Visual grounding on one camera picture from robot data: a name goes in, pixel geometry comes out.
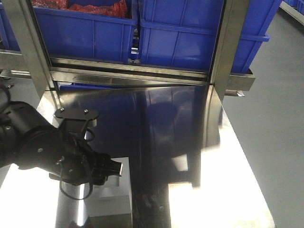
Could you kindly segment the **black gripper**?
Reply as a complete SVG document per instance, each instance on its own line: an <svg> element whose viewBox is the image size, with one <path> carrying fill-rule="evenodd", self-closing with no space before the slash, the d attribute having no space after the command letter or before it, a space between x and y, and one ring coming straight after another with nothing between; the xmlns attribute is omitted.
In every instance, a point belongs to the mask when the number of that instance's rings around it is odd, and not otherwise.
<svg viewBox="0 0 304 228"><path fill-rule="evenodd" d="M103 185L108 176L121 176L123 164L95 152L86 141L61 129L31 133L20 144L20 169L40 168L54 180L72 185Z"/></svg>

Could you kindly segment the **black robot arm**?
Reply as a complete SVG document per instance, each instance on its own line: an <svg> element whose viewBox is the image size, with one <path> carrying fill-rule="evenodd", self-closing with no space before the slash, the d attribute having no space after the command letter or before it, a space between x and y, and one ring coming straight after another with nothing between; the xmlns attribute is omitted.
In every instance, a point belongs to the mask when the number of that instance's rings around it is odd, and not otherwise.
<svg viewBox="0 0 304 228"><path fill-rule="evenodd" d="M0 113L0 166L40 168L72 185L103 185L121 176L123 165L97 153L84 139L50 124L25 102L9 102Z"/></svg>

